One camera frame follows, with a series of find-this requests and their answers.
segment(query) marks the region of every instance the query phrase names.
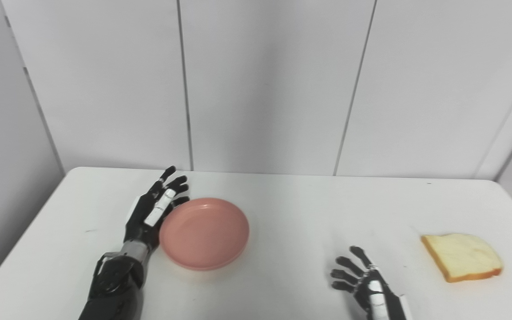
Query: bread crust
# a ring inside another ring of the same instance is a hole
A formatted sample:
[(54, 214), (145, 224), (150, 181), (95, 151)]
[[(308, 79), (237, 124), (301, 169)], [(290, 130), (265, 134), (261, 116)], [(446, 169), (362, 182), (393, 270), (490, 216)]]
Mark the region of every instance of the bread crust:
[(501, 271), (503, 271), (503, 268), (497, 268), (497, 269), (493, 269), (492, 271), (489, 271), (489, 272), (469, 273), (467, 275), (463, 275), (460, 277), (451, 277), (451, 275), (447, 271), (447, 268), (445, 267), (445, 265), (443, 264), (441, 259), (439, 259), (439, 255), (435, 252), (432, 245), (430, 245), (427, 237), (422, 236), (422, 243), (424, 243), (424, 246), (426, 247), (426, 249), (432, 256), (433, 260), (435, 261), (435, 264), (437, 264), (437, 267), (439, 268), (441, 273), (443, 273), (443, 277), (445, 278), (445, 281), (447, 281), (447, 282), (459, 282), (459, 281), (464, 281), (464, 280), (481, 280), (481, 279), (486, 279), (486, 278), (500, 275)]

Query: slice of bread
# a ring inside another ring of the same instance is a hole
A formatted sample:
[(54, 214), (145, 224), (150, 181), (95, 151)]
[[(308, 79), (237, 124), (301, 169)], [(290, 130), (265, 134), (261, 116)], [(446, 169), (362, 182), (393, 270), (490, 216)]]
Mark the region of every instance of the slice of bread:
[(503, 262), (495, 250), (477, 236), (423, 235), (422, 242), (447, 282), (490, 278), (503, 270)]

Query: robotic arm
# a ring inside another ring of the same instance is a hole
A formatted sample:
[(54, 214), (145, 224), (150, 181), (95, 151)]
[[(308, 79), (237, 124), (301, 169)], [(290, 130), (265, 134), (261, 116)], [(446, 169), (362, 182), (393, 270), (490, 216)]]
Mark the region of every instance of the robotic arm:
[(352, 246), (350, 251), (361, 260), (366, 270), (363, 271), (347, 257), (338, 257), (335, 260), (337, 264), (350, 269), (356, 276), (334, 269), (331, 277), (338, 281), (333, 282), (333, 288), (351, 293), (367, 312), (368, 320), (412, 320), (406, 297), (396, 296), (390, 290), (380, 270), (368, 259), (364, 250)]
[(175, 173), (167, 168), (136, 203), (126, 223), (119, 252), (105, 253), (94, 269), (90, 293), (79, 320), (137, 320), (143, 304), (141, 289), (151, 253), (159, 246), (159, 229), (165, 217), (189, 197), (176, 198), (189, 190), (186, 176), (164, 185)]

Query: tabletop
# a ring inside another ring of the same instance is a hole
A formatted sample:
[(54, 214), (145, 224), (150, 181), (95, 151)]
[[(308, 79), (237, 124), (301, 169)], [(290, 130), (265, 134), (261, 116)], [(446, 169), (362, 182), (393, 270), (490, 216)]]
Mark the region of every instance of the tabletop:
[[(160, 170), (71, 170), (0, 267), (0, 320), (77, 319), (95, 262), (122, 245), (136, 196)], [(335, 257), (363, 247), (416, 320), (512, 319), (512, 199), (495, 182), (185, 172), (192, 198), (228, 200), (246, 214), (244, 253), (215, 271), (154, 252), (142, 320), (363, 320), (329, 287)], [(447, 283), (422, 234), (487, 241), (499, 277)]]

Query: robot finger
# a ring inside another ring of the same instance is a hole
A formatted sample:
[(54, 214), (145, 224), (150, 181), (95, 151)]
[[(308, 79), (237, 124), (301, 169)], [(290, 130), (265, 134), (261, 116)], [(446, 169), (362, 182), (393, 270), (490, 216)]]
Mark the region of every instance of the robot finger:
[(333, 271), (331, 271), (331, 277), (335, 278), (335, 279), (343, 279), (345, 281), (347, 281), (348, 283), (350, 283), (351, 285), (356, 285), (358, 281), (357, 278), (349, 275), (348, 273), (346, 273), (345, 271), (343, 270), (339, 270), (339, 269), (333, 269)]
[(177, 187), (177, 190), (175, 190), (175, 192), (177, 194), (180, 194), (180, 193), (183, 193), (183, 192), (185, 192), (187, 190), (189, 190), (189, 185), (188, 184), (182, 184), (182, 185)]
[(173, 200), (171, 203), (173, 205), (173, 208), (176, 208), (178, 205), (182, 205), (183, 203), (191, 200), (188, 196), (182, 196), (181, 198), (177, 198)]
[(171, 202), (171, 205), (165, 209), (165, 212), (163, 212), (161, 218), (159, 219), (159, 225), (165, 220), (165, 218), (175, 209), (177, 206), (182, 205), (183, 203), (191, 200), (188, 196), (182, 196), (181, 198), (177, 198)]
[(351, 271), (357, 275), (358, 277), (362, 277), (364, 274), (364, 271), (362, 271), (361, 268), (359, 268), (356, 264), (354, 264), (349, 258), (347, 257), (338, 257), (335, 259), (335, 262), (340, 264), (341, 266), (345, 268), (351, 269)]
[(167, 184), (167, 189), (177, 190), (181, 184), (187, 182), (187, 176), (179, 176)]
[(349, 293), (353, 293), (355, 291), (355, 287), (351, 286), (350, 284), (344, 281), (333, 281), (331, 287), (333, 287), (333, 289), (343, 290)]
[(361, 247), (357, 247), (355, 245), (350, 247), (351, 253), (353, 255), (357, 256), (358, 259), (361, 259), (361, 262), (363, 263), (364, 267), (370, 268), (372, 266), (372, 261), (366, 257), (366, 254), (364, 253), (364, 250)]
[(159, 181), (161, 183), (164, 183), (176, 171), (177, 171), (177, 168), (175, 168), (175, 166), (170, 166), (169, 168), (165, 169), (165, 172), (163, 172), (163, 174), (160, 176)]

